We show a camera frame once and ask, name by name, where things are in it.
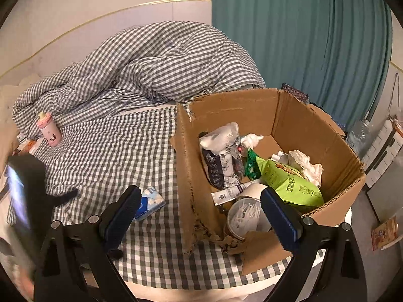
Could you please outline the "light blue tissue pack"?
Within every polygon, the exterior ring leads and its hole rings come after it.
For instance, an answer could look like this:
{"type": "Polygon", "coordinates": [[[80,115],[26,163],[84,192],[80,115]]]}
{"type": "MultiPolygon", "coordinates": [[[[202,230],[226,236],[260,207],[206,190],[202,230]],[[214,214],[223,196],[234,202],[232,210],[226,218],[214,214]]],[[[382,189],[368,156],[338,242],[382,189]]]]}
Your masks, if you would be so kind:
{"type": "Polygon", "coordinates": [[[165,199],[155,187],[149,187],[141,193],[141,203],[135,214],[135,221],[142,221],[166,205],[165,199]]]}

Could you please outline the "green snack bag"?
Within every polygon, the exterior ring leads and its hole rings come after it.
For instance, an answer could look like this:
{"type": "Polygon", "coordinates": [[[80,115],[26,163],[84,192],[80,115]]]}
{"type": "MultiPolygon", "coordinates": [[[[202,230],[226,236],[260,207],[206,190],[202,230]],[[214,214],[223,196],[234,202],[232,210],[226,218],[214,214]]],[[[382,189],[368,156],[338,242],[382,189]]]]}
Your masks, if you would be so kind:
{"type": "Polygon", "coordinates": [[[272,187],[284,202],[291,205],[312,210],[324,204],[320,189],[291,167],[288,154],[281,151],[264,159],[249,149],[245,175],[250,179],[261,179],[262,183],[272,187]]]}

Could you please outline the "orange red snack packet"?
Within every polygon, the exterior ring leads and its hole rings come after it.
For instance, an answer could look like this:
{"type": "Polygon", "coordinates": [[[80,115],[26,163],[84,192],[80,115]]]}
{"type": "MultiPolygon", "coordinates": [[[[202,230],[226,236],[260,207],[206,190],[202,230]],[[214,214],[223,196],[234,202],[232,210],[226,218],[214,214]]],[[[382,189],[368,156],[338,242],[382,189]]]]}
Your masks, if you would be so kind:
{"type": "Polygon", "coordinates": [[[38,139],[38,140],[30,140],[30,139],[26,139],[23,143],[21,143],[17,150],[16,153],[17,154],[35,154],[36,150],[38,149],[38,147],[40,146],[42,140],[38,139]]]}

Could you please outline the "pink sippy cup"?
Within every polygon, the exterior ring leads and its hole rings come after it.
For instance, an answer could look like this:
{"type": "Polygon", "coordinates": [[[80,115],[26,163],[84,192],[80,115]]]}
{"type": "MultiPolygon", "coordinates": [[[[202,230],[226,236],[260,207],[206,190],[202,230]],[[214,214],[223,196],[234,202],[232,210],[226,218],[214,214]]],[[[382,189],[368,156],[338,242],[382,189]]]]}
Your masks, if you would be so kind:
{"type": "Polygon", "coordinates": [[[51,147],[57,146],[62,140],[61,132],[49,112],[41,111],[38,114],[37,127],[51,147]]]}

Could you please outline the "orange packet on floor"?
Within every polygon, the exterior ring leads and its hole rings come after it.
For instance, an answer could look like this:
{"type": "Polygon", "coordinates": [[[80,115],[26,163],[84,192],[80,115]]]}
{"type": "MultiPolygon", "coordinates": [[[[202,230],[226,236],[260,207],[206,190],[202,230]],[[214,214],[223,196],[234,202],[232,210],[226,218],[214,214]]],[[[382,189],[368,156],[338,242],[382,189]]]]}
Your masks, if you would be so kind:
{"type": "Polygon", "coordinates": [[[371,231],[372,250],[384,250],[402,239],[399,233],[399,224],[396,216],[389,218],[377,228],[371,231]]]}

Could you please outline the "grey checked bed sheet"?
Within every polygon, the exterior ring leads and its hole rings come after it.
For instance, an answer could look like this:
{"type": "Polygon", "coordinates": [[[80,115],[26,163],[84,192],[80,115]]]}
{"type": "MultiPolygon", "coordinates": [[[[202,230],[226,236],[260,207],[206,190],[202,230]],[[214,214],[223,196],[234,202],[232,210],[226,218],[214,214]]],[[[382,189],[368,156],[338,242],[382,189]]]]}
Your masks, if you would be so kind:
{"type": "Polygon", "coordinates": [[[127,282],[163,290],[222,290],[247,286],[286,270],[289,259],[243,275],[241,258],[203,241],[184,247],[170,144],[176,107],[166,106],[67,126],[56,147],[11,157],[10,175],[35,179],[35,211],[47,231],[51,221],[80,224],[122,196],[115,218],[123,257],[116,268],[127,282]]]}

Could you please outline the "crumpled white tissue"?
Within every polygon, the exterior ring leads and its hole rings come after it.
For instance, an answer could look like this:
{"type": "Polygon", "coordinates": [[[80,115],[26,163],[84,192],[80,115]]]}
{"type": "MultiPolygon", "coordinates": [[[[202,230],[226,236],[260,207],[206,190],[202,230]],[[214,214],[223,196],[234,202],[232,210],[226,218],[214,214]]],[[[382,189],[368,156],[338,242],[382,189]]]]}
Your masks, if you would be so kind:
{"type": "Polygon", "coordinates": [[[312,164],[310,157],[306,156],[303,152],[299,150],[289,151],[288,164],[297,169],[306,180],[317,188],[322,186],[322,173],[324,170],[322,165],[312,164]]]}

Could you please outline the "white paper cup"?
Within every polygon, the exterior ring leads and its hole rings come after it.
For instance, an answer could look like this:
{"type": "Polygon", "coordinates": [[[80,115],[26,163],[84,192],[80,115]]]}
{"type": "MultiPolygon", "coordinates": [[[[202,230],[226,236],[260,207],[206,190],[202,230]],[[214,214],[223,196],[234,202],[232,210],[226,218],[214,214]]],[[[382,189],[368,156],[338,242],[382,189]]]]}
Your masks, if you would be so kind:
{"type": "Polygon", "coordinates": [[[227,227],[237,239],[243,241],[249,232],[267,233],[272,228],[260,203],[265,188],[267,186],[262,183],[250,184],[229,209],[227,227]]]}

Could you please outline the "large clear water bottle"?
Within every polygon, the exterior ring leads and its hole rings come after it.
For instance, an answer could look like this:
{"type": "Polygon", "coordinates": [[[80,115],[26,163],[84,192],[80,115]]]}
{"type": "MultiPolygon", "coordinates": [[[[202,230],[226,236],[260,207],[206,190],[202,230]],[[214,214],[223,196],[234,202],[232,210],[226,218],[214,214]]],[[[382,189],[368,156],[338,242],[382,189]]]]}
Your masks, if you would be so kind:
{"type": "Polygon", "coordinates": [[[367,119],[357,121],[346,137],[346,143],[362,158],[365,147],[370,138],[370,123],[367,119]]]}

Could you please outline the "white suitcase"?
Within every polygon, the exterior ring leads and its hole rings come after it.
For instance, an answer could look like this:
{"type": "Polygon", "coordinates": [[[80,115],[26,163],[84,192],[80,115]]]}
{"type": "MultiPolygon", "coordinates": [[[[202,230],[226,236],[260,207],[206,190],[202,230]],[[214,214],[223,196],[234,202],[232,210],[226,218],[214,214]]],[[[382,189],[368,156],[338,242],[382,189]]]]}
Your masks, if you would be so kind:
{"type": "Polygon", "coordinates": [[[400,149],[402,126],[397,119],[387,119],[362,159],[368,188],[383,176],[400,149]]]}

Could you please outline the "white tube with label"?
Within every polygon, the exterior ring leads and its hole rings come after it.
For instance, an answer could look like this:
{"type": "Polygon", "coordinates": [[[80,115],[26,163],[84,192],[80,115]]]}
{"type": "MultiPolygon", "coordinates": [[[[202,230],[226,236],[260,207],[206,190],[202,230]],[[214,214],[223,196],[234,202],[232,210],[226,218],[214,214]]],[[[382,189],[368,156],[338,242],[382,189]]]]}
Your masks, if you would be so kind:
{"type": "Polygon", "coordinates": [[[222,205],[224,203],[230,202],[232,200],[235,200],[238,198],[243,191],[245,191],[250,185],[255,184],[255,183],[262,183],[261,179],[255,179],[252,181],[248,181],[246,183],[240,183],[238,185],[225,188],[224,190],[218,191],[218,192],[213,192],[211,193],[212,195],[212,200],[215,206],[222,205]]]}

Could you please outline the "brown cardboard box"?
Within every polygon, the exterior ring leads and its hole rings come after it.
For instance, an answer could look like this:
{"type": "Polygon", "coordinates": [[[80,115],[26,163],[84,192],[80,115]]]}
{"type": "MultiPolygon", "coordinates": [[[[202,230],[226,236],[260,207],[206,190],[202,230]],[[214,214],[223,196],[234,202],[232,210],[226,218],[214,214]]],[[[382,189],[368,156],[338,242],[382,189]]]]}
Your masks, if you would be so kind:
{"type": "Polygon", "coordinates": [[[362,162],[342,138],[340,128],[317,107],[278,89],[213,93],[177,109],[174,136],[180,219],[184,249],[210,241],[243,258],[243,274],[287,258],[274,231],[254,228],[237,239],[220,212],[204,165],[199,137],[230,123],[240,136],[255,134],[262,183],[318,224],[337,226],[365,183],[362,162]]]}

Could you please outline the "grey checked duvet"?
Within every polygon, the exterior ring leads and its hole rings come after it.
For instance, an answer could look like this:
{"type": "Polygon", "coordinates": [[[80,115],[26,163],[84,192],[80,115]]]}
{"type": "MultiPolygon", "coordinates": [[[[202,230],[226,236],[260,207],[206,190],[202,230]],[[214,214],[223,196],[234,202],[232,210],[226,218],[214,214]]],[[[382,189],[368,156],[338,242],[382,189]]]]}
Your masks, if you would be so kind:
{"type": "Polygon", "coordinates": [[[12,118],[33,138],[42,111],[64,128],[131,109],[264,86],[250,54],[217,28],[165,21],[124,29],[84,60],[32,84],[16,99],[12,118]]]}

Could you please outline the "silver black foil pouch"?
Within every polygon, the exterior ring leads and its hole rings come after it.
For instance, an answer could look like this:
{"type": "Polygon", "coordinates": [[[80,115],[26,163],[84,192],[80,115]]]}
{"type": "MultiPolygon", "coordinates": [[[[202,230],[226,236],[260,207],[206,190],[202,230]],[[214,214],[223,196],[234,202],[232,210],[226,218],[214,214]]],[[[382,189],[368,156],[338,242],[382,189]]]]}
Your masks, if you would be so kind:
{"type": "Polygon", "coordinates": [[[199,135],[199,150],[205,174],[218,190],[241,183],[245,169],[238,147],[241,144],[238,123],[227,123],[212,132],[199,135]]]}

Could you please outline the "teal curtain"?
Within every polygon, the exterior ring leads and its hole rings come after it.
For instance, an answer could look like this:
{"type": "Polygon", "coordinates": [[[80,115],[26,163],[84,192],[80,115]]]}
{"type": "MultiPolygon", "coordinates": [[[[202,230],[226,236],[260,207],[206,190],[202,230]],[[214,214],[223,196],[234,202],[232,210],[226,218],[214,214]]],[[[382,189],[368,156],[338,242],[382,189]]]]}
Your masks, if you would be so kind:
{"type": "Polygon", "coordinates": [[[372,118],[392,52],[385,0],[212,0],[212,24],[249,52],[267,87],[301,90],[345,130],[372,118]]]}

